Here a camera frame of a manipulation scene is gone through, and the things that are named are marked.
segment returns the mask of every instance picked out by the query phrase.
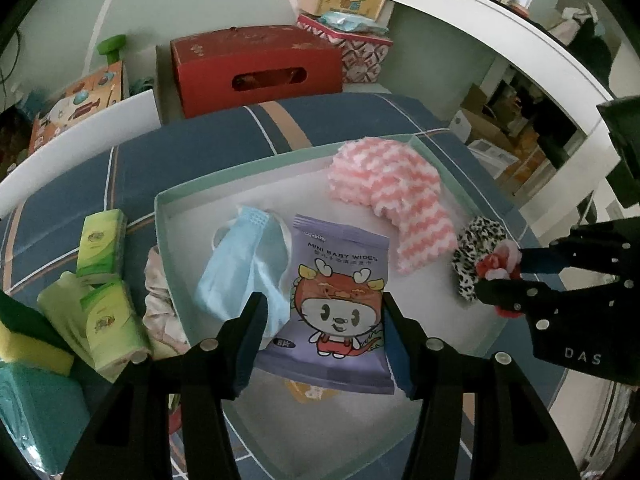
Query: blue face mask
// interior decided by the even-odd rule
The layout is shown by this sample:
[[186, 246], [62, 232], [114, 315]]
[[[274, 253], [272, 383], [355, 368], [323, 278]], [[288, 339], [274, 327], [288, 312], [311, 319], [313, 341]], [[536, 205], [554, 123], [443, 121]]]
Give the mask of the blue face mask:
[[264, 336], [275, 336], [289, 320], [288, 293], [280, 288], [289, 265], [288, 229], [273, 215], [243, 206], [219, 243], [217, 238], [196, 287], [196, 305], [227, 321], [240, 316], [252, 292], [261, 292], [269, 303]]

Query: purple wipes packet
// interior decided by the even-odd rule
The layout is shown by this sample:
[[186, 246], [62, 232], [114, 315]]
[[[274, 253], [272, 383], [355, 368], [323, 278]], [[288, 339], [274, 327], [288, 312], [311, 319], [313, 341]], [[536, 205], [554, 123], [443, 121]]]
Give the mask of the purple wipes packet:
[[382, 326], [389, 239], [302, 215], [291, 238], [291, 317], [255, 366], [313, 386], [393, 394]]

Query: silver screw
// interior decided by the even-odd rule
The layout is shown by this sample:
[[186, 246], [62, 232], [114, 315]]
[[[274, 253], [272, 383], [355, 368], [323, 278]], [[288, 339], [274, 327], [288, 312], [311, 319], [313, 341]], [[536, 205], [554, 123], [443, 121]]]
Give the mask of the silver screw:
[[498, 352], [495, 355], [495, 360], [498, 361], [501, 365], [508, 365], [511, 363], [511, 356], [507, 354], [507, 352]]
[[140, 365], [146, 361], [147, 357], [148, 357], [148, 354], [145, 351], [138, 350], [137, 352], [134, 352], [134, 354], [131, 356], [131, 362], [135, 365]]
[[427, 342], [424, 345], [429, 350], [433, 350], [435, 352], [442, 350], [444, 348], [444, 343], [437, 337], [430, 337], [429, 339], [427, 339]]
[[203, 339], [200, 342], [200, 348], [202, 348], [205, 352], [211, 352], [212, 350], [218, 348], [218, 340], [213, 337]]

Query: light green cloth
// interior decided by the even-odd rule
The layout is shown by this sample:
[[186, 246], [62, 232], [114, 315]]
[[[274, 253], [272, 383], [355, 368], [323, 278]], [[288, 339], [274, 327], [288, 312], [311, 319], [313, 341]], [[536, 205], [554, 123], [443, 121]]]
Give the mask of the light green cloth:
[[75, 381], [20, 363], [2, 363], [0, 420], [27, 462], [55, 475], [64, 471], [89, 413]]
[[92, 290], [91, 285], [82, 283], [74, 273], [63, 272], [38, 295], [38, 307], [78, 357], [94, 368], [86, 338], [87, 316], [80, 305], [80, 298]]

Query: cartoon character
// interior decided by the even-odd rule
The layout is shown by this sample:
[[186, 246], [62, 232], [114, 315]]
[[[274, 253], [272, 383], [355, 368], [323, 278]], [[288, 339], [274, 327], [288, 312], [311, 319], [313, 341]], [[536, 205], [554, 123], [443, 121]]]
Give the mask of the cartoon character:
[[382, 335], [371, 334], [364, 344], [358, 338], [380, 323], [384, 280], [369, 280], [370, 269], [347, 276], [334, 273], [320, 258], [315, 263], [318, 270], [298, 267], [300, 278], [292, 302], [300, 317], [316, 330], [309, 342], [316, 344], [318, 354], [343, 359], [379, 346]]

